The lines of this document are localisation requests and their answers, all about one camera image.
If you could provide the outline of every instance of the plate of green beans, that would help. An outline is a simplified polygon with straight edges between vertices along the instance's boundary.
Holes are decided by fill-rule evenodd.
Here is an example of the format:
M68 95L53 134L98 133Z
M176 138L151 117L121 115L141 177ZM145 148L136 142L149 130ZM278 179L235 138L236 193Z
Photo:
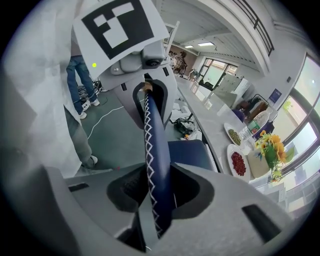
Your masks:
M239 133L229 123L224 123L224 129L230 140L238 146L241 150L245 149L244 141L242 140Z

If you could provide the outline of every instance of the wall sign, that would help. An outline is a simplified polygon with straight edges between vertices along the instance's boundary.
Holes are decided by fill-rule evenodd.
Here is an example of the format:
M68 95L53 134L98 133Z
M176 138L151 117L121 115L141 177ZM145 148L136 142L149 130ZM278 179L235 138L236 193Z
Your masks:
M73 28L93 79L126 55L169 37L151 0L105 0L79 15Z
M282 93L278 91L277 89L274 89L273 93L271 93L269 100L272 101L273 103L276 103L279 98L281 97Z

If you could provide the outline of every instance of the flower bouquet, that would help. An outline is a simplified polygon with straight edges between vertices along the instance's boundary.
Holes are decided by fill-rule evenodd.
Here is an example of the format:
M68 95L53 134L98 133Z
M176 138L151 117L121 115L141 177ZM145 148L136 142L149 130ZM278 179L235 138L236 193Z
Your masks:
M285 147L278 135L266 133L263 130L260 133L261 138L255 142L255 147L259 150L256 154L257 158L265 158L273 182L282 179L281 168L289 163L294 157L294 148L285 152Z

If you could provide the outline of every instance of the dark blue fabric tube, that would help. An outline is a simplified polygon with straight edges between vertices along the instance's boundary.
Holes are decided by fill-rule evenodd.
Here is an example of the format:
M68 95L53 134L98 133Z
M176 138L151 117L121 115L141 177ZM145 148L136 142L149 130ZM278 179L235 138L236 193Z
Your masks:
M165 128L150 90L147 90L144 99L144 146L152 213L160 238L171 224L174 194Z

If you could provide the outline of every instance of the white cable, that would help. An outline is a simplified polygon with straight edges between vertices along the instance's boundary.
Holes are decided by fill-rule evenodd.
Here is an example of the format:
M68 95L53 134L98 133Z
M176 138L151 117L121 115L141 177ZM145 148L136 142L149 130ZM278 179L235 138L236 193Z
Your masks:
M109 115L112 111L122 109L123 107L124 107L124 106L121 106L121 107L112 109L108 114L103 115L103 116L100 118L100 120L92 127L92 130L91 130L91 132L90 132L90 135L88 136L88 140L90 139L90 136L91 136L92 132L94 131L94 128L100 123L100 121L102 120L102 118L104 118L105 116Z

